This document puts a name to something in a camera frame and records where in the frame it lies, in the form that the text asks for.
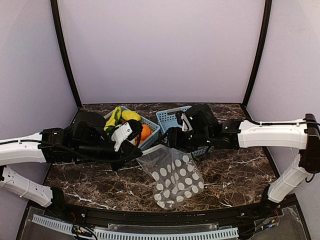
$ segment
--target black pole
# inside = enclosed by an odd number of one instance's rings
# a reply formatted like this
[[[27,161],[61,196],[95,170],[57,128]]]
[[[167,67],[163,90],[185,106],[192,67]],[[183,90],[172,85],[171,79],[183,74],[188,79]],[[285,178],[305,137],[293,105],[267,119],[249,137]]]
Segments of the black pole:
[[[264,51],[264,46],[265,46],[266,36],[267,36],[267,31],[268,31],[268,25],[269,25],[269,19],[270,19],[271,5],[272,5],[272,0],[265,0],[259,42],[258,42],[258,46],[256,48],[256,53],[255,53],[255,58],[254,58],[253,66],[252,66],[251,75],[249,78],[249,83],[248,83],[248,86],[246,87],[244,99],[242,102],[242,104],[244,105],[245,108],[247,107],[247,105],[249,103],[252,90],[254,89],[254,85],[255,85],[255,81],[256,81],[256,77],[257,77],[257,73],[258,73],[258,69],[259,69],[259,65],[260,65],[260,61],[261,61],[261,57],[262,57],[262,53]]]
[[[68,58],[66,43],[65,43],[64,34],[62,31],[62,26],[61,26],[61,21],[60,21],[60,14],[59,14],[59,7],[58,7],[57,0],[51,0],[51,10],[52,10],[52,16],[53,16],[56,37],[58,39],[60,53],[61,53],[65,73],[66,73],[66,76],[69,81],[69,85],[70,85],[70,88],[72,91],[74,101],[76,103],[77,108],[79,109],[79,108],[81,108],[82,103],[81,103],[81,99],[80,99],[80,96],[79,96],[79,93],[77,90],[74,75],[72,74],[70,61]]]

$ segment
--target brown marble surface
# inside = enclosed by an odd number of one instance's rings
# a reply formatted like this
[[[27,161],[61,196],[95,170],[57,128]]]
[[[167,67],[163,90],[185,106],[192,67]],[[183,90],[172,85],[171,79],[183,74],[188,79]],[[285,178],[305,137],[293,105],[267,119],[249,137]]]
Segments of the brown marble surface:
[[[121,104],[157,123],[156,112],[192,104]],[[88,104],[81,111],[106,115],[118,104]],[[209,104],[220,120],[244,119],[239,104]],[[213,149],[199,156],[196,165],[204,178],[204,191],[188,199],[177,212],[236,207],[259,202],[275,175],[261,147]],[[112,172],[106,163],[60,163],[50,168],[46,185],[64,191],[70,204],[121,211],[163,212],[154,201],[154,180],[136,162]]]

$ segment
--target marble countertop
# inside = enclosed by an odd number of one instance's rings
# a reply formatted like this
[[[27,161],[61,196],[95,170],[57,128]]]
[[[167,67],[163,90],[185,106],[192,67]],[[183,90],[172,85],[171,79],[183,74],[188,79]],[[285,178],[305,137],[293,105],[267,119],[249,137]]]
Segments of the marble countertop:
[[[188,103],[120,104],[157,123],[156,112]],[[106,115],[119,104],[87,104],[80,111]],[[219,121],[244,119],[239,104],[209,104]],[[213,149],[196,163],[204,191],[188,199],[175,212],[242,206],[260,201],[275,174],[261,147],[239,150]],[[58,163],[49,170],[45,185],[63,190],[66,202],[120,211],[163,212],[154,200],[155,181],[136,162],[112,172],[107,163]]]

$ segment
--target perforated metal strip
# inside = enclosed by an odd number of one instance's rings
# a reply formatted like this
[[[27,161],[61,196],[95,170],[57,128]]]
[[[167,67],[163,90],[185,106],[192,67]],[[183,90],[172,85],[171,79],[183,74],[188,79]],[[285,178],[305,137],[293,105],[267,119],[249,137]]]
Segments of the perforated metal strip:
[[[64,234],[72,235],[72,224],[70,223],[52,220],[36,214],[33,215],[32,222]],[[99,240],[227,240],[239,236],[237,227],[184,234],[137,234],[94,229],[94,234]]]

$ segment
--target white wall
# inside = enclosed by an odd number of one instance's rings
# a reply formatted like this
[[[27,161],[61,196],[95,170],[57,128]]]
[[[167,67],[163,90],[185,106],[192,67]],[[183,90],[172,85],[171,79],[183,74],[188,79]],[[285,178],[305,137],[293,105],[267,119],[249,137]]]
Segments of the white wall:
[[[277,0],[256,84],[248,105],[259,121],[293,120],[313,113],[320,121],[320,2]],[[290,149],[271,148],[281,173],[289,166]],[[320,239],[320,177],[303,182],[296,194],[312,239]]]
[[[76,112],[50,0],[0,1],[0,139],[66,127]],[[48,165],[12,169],[42,183]],[[27,201],[0,189],[0,240],[16,239]]]
[[[59,2],[83,103],[242,102],[264,0]]]

